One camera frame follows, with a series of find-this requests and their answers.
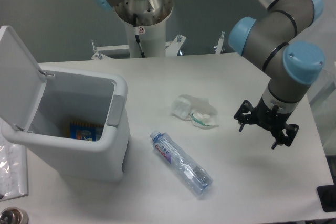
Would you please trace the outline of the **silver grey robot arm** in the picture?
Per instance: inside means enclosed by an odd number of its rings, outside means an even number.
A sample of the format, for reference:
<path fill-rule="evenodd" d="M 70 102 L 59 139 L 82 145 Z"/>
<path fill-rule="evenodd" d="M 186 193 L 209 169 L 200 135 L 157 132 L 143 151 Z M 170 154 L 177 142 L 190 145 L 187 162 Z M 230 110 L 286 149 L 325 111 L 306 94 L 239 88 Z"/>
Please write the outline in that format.
<path fill-rule="evenodd" d="M 103 9 L 114 9 L 127 29 L 132 58 L 167 54 L 165 22 L 172 0 L 95 0 Z M 244 101 L 234 118 L 240 126 L 258 125 L 269 131 L 274 146 L 290 146 L 298 125 L 288 124 L 298 103 L 317 80 L 324 53 L 316 45 L 295 41 L 323 12 L 322 0 L 259 0 L 268 15 L 262 20 L 241 19 L 228 43 L 240 56 L 270 77 L 257 106 Z"/>

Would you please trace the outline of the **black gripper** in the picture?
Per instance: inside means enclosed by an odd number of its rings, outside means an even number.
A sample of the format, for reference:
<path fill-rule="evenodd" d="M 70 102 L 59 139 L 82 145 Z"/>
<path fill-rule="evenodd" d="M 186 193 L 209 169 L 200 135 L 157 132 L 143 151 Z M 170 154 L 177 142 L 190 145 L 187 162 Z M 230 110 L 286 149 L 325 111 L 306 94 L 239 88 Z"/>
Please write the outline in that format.
<path fill-rule="evenodd" d="M 295 139 L 299 126 L 296 124 L 287 124 L 287 119 L 291 115 L 278 113 L 279 106 L 272 105 L 269 108 L 263 98 L 261 98 L 256 107 L 253 107 L 248 100 L 244 100 L 234 119 L 240 125 L 241 132 L 245 125 L 258 125 L 269 131 L 275 138 L 271 149 L 274 150 L 278 145 L 290 147 Z"/>

